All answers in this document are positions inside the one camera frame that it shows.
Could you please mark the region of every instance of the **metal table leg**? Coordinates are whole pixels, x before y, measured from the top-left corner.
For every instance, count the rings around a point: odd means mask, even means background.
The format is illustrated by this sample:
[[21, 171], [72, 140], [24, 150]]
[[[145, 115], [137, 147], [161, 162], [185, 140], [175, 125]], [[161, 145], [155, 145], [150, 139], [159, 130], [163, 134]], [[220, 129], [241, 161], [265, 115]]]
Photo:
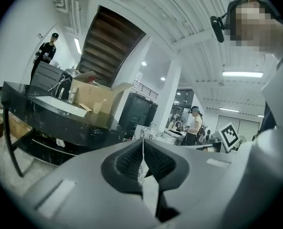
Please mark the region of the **metal table leg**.
[[23, 174], [21, 172], [21, 169], [18, 165], [18, 161], [14, 155], [14, 150], [17, 149], [16, 146], [12, 145], [11, 139], [10, 139], [10, 128], [9, 128], [9, 115], [8, 115], [8, 109], [6, 107], [3, 107], [3, 121], [4, 121], [4, 132], [5, 132], [5, 139], [6, 139], [6, 144], [7, 148], [12, 160], [12, 163], [14, 165], [14, 168], [16, 169], [18, 175], [20, 177], [23, 177]]

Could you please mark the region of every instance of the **recessed light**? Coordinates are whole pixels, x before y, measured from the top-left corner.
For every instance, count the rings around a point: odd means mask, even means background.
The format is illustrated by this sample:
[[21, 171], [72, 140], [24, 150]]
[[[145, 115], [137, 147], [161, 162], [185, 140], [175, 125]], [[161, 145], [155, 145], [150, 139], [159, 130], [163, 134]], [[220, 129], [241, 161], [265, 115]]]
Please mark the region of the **recessed light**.
[[80, 45], [79, 45], [79, 40], [77, 38], [74, 38], [74, 40], [75, 40], [75, 44], [76, 44], [76, 48], [77, 48], [78, 53], [82, 54], [81, 49], [80, 49]]
[[239, 110], [233, 110], [233, 109], [224, 109], [224, 108], [220, 108], [220, 110], [224, 110], [224, 111], [230, 111], [230, 112], [235, 112], [238, 113]]
[[256, 77], [261, 78], [263, 72], [247, 72], [247, 71], [223, 71], [223, 76], [239, 76], [239, 77]]

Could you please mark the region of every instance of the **railing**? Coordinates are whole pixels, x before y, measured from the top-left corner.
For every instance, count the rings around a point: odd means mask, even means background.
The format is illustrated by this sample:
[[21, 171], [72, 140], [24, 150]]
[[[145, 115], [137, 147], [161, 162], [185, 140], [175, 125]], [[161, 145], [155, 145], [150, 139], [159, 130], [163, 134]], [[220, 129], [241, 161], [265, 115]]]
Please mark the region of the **railing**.
[[154, 91], [152, 91], [150, 88], [146, 87], [145, 85], [141, 84], [140, 82], [134, 80], [133, 87], [137, 90], [141, 91], [142, 93], [145, 93], [146, 95], [149, 95], [150, 97], [156, 99], [158, 94]]

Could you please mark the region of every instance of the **black marble counter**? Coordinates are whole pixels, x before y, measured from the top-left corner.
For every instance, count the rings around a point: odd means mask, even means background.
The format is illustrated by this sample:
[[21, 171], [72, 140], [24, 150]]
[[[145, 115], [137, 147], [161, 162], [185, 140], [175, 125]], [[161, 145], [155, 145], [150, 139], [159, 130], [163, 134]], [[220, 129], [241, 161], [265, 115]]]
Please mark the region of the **black marble counter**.
[[109, 114], [87, 112], [84, 117], [53, 107], [37, 96], [50, 93], [36, 86], [4, 82], [1, 103], [31, 127], [90, 150], [120, 143], [125, 131]]

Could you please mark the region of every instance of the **wall socket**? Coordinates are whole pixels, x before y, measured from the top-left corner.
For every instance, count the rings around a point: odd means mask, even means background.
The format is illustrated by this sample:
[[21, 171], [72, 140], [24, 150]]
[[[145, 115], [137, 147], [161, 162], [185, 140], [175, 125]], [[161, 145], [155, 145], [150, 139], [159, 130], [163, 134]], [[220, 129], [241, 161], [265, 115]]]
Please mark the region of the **wall socket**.
[[41, 33], [38, 33], [38, 37], [39, 37], [40, 39], [42, 39], [42, 38], [43, 38], [43, 36], [42, 36], [42, 34], [41, 34]]

